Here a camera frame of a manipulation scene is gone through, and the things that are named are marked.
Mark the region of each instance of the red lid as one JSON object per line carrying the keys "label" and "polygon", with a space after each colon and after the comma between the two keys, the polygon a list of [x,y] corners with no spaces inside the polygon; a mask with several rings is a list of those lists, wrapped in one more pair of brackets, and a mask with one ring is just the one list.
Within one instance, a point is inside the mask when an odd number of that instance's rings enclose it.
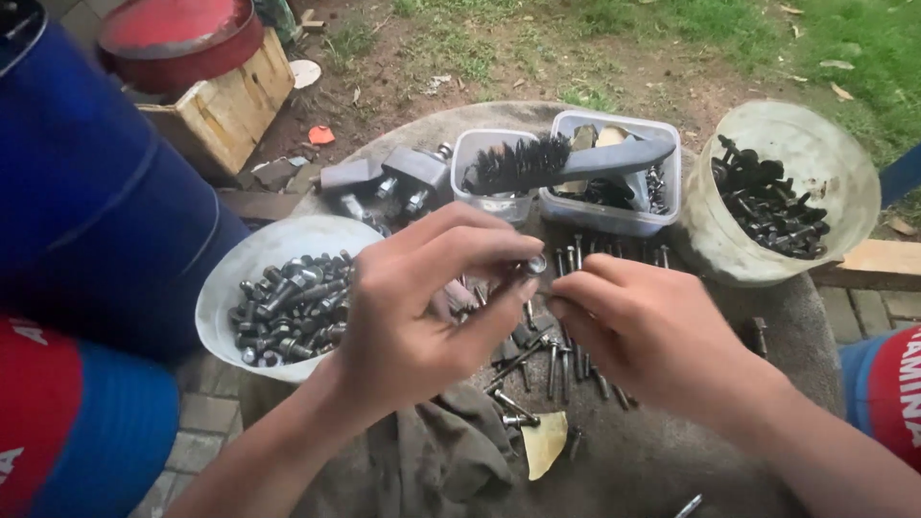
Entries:
{"label": "red lid", "polygon": [[137,59],[198,52],[237,33],[250,15],[250,1],[129,1],[102,21],[99,46],[115,55]]}

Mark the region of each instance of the right hand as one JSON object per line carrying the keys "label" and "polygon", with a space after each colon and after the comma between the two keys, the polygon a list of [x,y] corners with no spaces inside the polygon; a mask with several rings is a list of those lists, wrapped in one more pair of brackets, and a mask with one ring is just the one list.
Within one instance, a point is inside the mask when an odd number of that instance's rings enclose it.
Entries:
{"label": "right hand", "polygon": [[739,341],[697,277],[595,253],[553,293],[548,308],[611,383],[718,433],[745,433],[767,394],[792,388]]}

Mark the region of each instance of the wooden crate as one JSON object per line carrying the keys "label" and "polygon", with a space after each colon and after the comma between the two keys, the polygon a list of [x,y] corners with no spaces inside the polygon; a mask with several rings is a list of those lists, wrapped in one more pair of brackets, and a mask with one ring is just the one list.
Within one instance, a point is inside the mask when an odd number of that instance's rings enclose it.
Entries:
{"label": "wooden crate", "polygon": [[136,104],[207,181],[227,184],[275,118],[294,75],[275,30],[243,66],[199,81],[168,105]]}

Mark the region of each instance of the left hand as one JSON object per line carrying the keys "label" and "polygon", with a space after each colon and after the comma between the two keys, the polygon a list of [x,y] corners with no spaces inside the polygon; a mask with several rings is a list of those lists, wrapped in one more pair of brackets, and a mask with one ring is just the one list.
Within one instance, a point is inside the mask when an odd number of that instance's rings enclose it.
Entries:
{"label": "left hand", "polygon": [[444,206],[356,257],[348,331],[330,361],[344,386],[381,412],[411,406],[469,378],[521,319],[537,279],[515,279],[456,326],[427,309],[461,273],[494,277],[543,242],[461,202]]}

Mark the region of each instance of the red stripe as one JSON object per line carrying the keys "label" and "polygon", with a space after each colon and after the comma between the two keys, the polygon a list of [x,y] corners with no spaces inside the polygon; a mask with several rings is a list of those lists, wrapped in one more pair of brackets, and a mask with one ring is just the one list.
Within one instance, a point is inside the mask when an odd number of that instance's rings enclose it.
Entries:
{"label": "red stripe", "polygon": [[0,515],[26,512],[57,464],[80,409],[81,371],[76,340],[0,315]]}
{"label": "red stripe", "polygon": [[902,402],[904,395],[921,394],[918,389],[902,392],[902,385],[921,382],[921,377],[899,380],[904,358],[921,359],[921,351],[905,356],[908,354],[909,343],[914,341],[921,344],[921,338],[912,338],[918,333],[921,333],[921,327],[905,329],[880,347],[867,379],[867,405],[876,440],[916,471],[921,471],[921,448],[913,444],[914,434],[906,426],[906,422],[921,426],[921,418],[906,418],[903,411],[908,405]]}

